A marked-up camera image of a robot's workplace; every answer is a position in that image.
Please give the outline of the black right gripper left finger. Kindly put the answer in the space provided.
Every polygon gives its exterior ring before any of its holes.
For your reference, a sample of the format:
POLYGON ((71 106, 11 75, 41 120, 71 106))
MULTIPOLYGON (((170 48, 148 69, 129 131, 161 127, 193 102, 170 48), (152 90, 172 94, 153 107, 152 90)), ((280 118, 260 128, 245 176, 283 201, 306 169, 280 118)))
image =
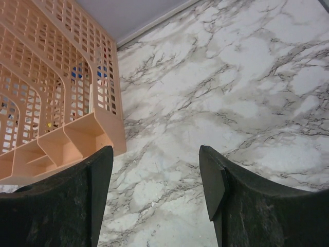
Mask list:
POLYGON ((12 193, 1 193, 1 246, 97 246, 113 169, 105 146, 12 193))

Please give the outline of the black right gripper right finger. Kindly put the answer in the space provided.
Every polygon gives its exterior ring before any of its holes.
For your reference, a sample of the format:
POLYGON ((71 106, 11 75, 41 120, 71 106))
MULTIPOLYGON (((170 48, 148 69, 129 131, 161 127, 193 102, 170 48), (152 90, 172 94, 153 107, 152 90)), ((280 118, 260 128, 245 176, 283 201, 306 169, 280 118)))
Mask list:
POLYGON ((207 211, 218 246, 328 246, 328 191, 261 177, 210 146, 199 150, 207 211))

